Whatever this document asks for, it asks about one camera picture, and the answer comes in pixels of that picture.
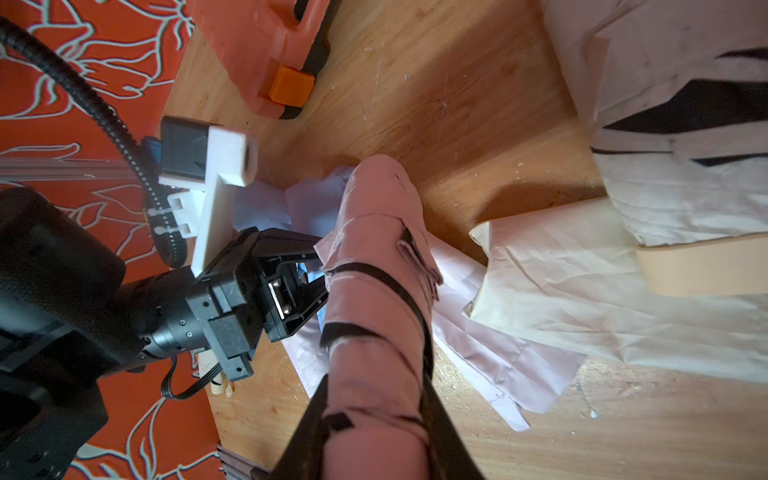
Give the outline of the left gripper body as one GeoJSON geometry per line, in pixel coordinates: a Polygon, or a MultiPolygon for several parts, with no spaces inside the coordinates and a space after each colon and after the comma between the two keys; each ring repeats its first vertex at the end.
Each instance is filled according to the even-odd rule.
{"type": "Polygon", "coordinates": [[[149,283],[149,354],[159,359],[210,350],[232,381],[253,375],[265,323],[257,247],[277,229],[251,228],[198,275],[187,266],[149,283]]]}

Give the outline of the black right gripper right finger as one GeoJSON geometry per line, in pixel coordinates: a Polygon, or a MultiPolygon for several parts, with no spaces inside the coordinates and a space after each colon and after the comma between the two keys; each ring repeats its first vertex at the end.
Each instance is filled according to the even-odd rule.
{"type": "Polygon", "coordinates": [[[420,412],[428,436],[429,479],[482,480],[431,380],[424,378],[420,412]]]}

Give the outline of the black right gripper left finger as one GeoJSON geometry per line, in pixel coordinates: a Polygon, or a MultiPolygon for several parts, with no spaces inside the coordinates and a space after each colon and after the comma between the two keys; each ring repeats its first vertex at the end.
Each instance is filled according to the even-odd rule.
{"type": "Polygon", "coordinates": [[[270,479],[322,478],[323,449],[329,436],[329,430],[322,418],[327,406],[327,394],[328,376],[324,376],[283,455],[270,473],[270,479]]]}

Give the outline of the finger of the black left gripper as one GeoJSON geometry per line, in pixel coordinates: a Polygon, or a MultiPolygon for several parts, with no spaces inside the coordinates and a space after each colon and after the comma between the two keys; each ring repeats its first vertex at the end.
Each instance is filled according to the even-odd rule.
{"type": "Polygon", "coordinates": [[[281,229],[260,231],[254,244],[254,255],[259,258],[295,256],[317,258],[315,245],[320,238],[281,229]]]}
{"type": "Polygon", "coordinates": [[[328,300],[323,275],[308,281],[296,263],[282,263],[274,273],[265,277],[264,329],[270,342],[279,342],[295,335],[328,300]]]}

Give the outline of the pink sleeved umbrella short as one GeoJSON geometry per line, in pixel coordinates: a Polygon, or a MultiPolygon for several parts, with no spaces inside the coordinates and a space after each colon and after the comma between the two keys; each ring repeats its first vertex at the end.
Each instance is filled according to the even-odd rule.
{"type": "Polygon", "coordinates": [[[425,479],[421,413],[433,361],[431,313],[442,281],[420,197],[386,155],[352,172],[334,229],[317,245],[329,291],[322,423],[326,479],[425,479]]]}

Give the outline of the cream sleeve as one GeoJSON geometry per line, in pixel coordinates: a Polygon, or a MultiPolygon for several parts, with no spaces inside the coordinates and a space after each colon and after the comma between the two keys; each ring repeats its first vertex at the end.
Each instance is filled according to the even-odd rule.
{"type": "Polygon", "coordinates": [[[488,268],[469,309],[500,332],[630,365],[767,379],[767,299],[653,293],[606,199],[475,226],[488,268]]]}

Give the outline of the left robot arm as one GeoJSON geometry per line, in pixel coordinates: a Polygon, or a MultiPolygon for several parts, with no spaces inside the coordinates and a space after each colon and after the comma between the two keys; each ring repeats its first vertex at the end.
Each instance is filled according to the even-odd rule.
{"type": "Polygon", "coordinates": [[[215,363],[183,401],[218,374],[251,376],[262,336],[293,336],[326,303],[310,235],[235,233],[228,187],[249,183],[255,148],[213,124],[166,117],[158,141],[138,143],[111,106],[59,55],[8,19],[1,42],[47,74],[99,125],[139,179],[167,272],[125,282],[125,262],[41,194],[1,194],[1,475],[59,479],[108,420],[101,378],[186,352],[215,363]]]}

